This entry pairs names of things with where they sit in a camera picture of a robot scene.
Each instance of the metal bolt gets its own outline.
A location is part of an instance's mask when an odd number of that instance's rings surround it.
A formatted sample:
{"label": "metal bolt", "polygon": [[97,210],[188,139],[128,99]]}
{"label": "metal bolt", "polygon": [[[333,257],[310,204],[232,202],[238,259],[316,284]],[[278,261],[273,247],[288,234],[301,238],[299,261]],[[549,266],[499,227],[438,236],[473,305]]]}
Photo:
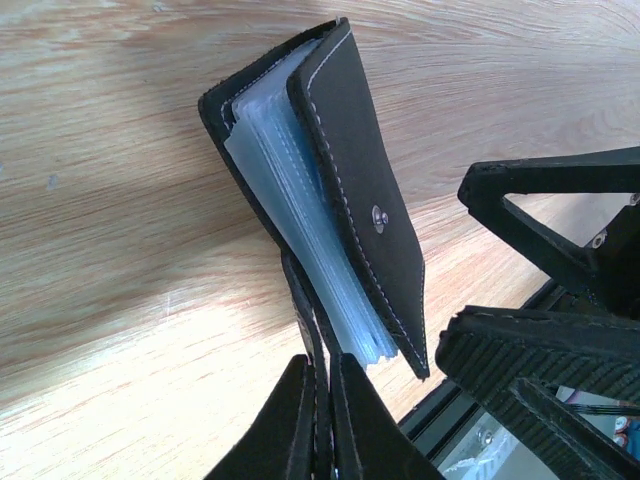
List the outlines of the metal bolt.
{"label": "metal bolt", "polygon": [[593,237],[593,240],[591,242],[591,248],[600,248],[606,239],[607,239],[607,231],[603,230],[598,235]]}
{"label": "metal bolt", "polygon": [[491,430],[481,429],[478,431],[478,440],[482,448],[487,448],[493,442],[493,432]]}
{"label": "metal bolt", "polygon": [[377,205],[373,206],[371,218],[373,219],[373,225],[376,227],[376,232],[378,233],[382,233],[384,231],[384,226],[389,223],[389,216]]}

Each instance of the card holder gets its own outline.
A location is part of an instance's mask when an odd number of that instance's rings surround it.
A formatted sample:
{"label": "card holder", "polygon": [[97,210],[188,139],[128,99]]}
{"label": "card holder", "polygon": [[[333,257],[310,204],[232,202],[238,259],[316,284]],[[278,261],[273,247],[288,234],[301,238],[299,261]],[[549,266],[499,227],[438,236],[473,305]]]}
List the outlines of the card holder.
{"label": "card holder", "polygon": [[[303,32],[223,81],[201,97],[200,116],[241,191],[281,248],[283,265],[296,266],[285,268],[290,285],[306,285],[310,290],[305,298],[309,300],[329,352],[344,351],[345,341],[340,341],[340,335],[336,335],[336,329],[331,325],[335,305],[332,305],[332,298],[327,297],[330,295],[327,291],[334,285],[329,285],[326,290],[326,285],[317,281],[316,270],[330,270],[330,266],[324,257],[316,258],[316,263],[306,257],[307,254],[319,255],[316,250],[323,250],[326,245],[321,243],[323,248],[320,249],[307,245],[306,250],[301,250],[299,245],[306,245],[308,235],[302,243],[296,243],[297,238],[305,236],[305,232],[296,228],[304,225],[300,222],[308,218],[305,210],[300,210],[300,204],[291,204],[291,199],[297,198],[298,202],[303,197],[295,196],[299,193],[295,191],[295,185],[282,186],[283,190],[293,188],[293,196],[286,196],[291,193],[289,190],[274,191],[279,188],[278,180],[271,187],[265,187],[266,182],[262,181],[265,177],[257,173],[264,165],[250,164],[260,156],[258,150],[234,139],[241,129],[247,128],[245,119],[241,118],[242,102],[246,106],[256,89],[267,91],[270,79],[294,56],[299,56],[301,49],[307,49],[309,53],[305,53],[290,73],[287,71],[283,91],[286,108],[290,105],[293,112],[291,118],[295,129],[299,128],[300,136],[304,137],[298,140],[303,147],[308,147],[308,155],[305,151],[303,156],[313,164],[311,170],[303,171],[318,174],[318,179],[313,181],[318,182],[327,214],[335,227],[348,266],[355,274],[353,278],[357,287],[364,292],[389,339],[403,353],[416,376],[425,378],[429,375],[429,368],[423,310],[424,261],[389,165],[373,100],[347,19],[328,22]],[[281,105],[278,103],[281,99],[276,98],[278,95],[282,96],[280,93],[272,95],[274,100],[271,103],[276,107]],[[264,118],[267,119],[266,129],[292,135],[294,140],[297,138],[295,134],[287,133],[286,125],[289,124],[284,120],[271,122],[268,114]],[[278,162],[283,161],[277,157],[272,158],[276,165],[270,170],[272,173],[278,170]],[[289,217],[283,213],[286,209],[297,212],[297,224],[287,223]],[[314,236],[311,240],[317,246],[318,239],[324,242],[330,237],[324,235]],[[292,279],[292,276],[305,278]],[[352,295],[348,297],[352,302],[359,301],[356,293],[349,295]],[[354,305],[347,307],[359,311],[360,307]],[[296,306],[299,310],[309,308],[308,305]],[[347,316],[351,315],[349,311],[353,310],[347,308]]]}

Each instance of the wood grain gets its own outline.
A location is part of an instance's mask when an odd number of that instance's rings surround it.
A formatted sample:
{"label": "wood grain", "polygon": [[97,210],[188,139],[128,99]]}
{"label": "wood grain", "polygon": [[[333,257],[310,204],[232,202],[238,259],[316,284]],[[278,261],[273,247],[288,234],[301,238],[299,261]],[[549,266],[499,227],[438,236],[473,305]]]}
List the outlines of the wood grain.
{"label": "wood grain", "polygon": [[[303,347],[196,102],[337,14],[427,261],[431,360],[464,304],[545,280],[455,199],[469,164],[640,141],[633,0],[5,0],[0,477],[201,478],[246,430]],[[518,200],[584,242],[626,199]],[[369,373],[396,418],[442,379]]]}

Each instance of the wooden table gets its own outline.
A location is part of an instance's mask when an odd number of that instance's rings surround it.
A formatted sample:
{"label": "wooden table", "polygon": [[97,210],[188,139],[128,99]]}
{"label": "wooden table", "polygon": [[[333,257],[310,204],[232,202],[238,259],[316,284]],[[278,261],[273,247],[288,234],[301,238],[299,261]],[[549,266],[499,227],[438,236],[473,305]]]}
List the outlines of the wooden table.
{"label": "wooden table", "polygon": [[[348,16],[427,262],[430,360],[464,304],[545,276],[466,215],[468,165],[640,141],[640,6],[183,0],[0,6],[0,477],[201,478],[302,352],[278,251],[196,110]],[[519,199],[584,242],[628,199]],[[396,418],[436,386],[372,367]]]}

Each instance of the wallet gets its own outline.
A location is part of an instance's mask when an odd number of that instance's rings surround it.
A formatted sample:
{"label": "wallet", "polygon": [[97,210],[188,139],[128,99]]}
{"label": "wallet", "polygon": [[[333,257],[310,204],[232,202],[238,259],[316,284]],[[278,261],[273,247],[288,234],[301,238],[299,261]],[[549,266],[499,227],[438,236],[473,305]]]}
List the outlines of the wallet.
{"label": "wallet", "polygon": [[424,260],[348,20],[273,48],[198,108],[281,249],[299,319],[313,319],[329,354],[364,367],[399,350],[428,377]]}

